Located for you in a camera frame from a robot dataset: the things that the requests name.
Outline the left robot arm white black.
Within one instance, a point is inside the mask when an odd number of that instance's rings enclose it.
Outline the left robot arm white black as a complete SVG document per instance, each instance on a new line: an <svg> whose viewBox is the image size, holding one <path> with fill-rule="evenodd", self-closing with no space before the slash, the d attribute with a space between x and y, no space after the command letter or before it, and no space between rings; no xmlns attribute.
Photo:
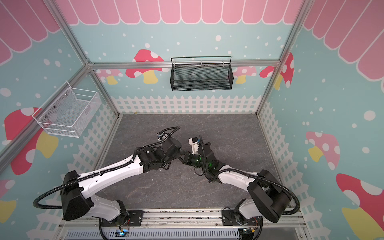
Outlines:
<svg viewBox="0 0 384 240"><path fill-rule="evenodd" d="M143 148L120 162L93 171L95 177L91 173L68 172L63 180L66 187L60 192L64 220L94 217L115 225L125 224L129 214L124 203L96 194L129 177L166 168L172 160L181 156L181 148L179 141L169 138L158 147Z"/></svg>

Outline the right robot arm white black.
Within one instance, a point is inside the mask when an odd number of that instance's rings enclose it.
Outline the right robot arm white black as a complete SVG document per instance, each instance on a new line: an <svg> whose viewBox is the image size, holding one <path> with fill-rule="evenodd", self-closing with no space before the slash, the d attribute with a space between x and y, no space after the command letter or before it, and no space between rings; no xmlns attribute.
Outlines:
<svg viewBox="0 0 384 240"><path fill-rule="evenodd" d="M240 224L254 217L277 223L286 214L293 196L269 171L250 173L232 168L217 160L209 144L193 143L192 149L181 157L183 164L202 169L210 182L232 185L249 193L250 198L241 200L234 209Z"/></svg>

